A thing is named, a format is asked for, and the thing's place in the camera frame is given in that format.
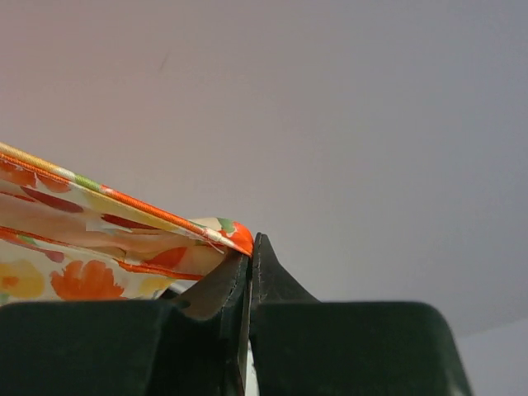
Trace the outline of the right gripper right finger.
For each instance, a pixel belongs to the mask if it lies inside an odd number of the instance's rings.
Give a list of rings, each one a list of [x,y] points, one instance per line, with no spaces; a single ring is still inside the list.
[[[322,302],[256,236],[249,339],[262,395],[470,395],[445,317],[413,301]]]

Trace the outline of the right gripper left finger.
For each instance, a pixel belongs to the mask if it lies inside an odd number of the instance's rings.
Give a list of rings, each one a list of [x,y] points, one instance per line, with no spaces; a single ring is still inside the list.
[[[248,259],[231,253],[171,299],[1,309],[4,395],[241,395]]]

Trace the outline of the orange floral cream skirt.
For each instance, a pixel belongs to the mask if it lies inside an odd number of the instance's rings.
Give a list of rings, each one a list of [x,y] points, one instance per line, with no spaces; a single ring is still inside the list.
[[[1,147],[1,302],[157,299],[198,281],[251,232],[224,218],[183,219]]]

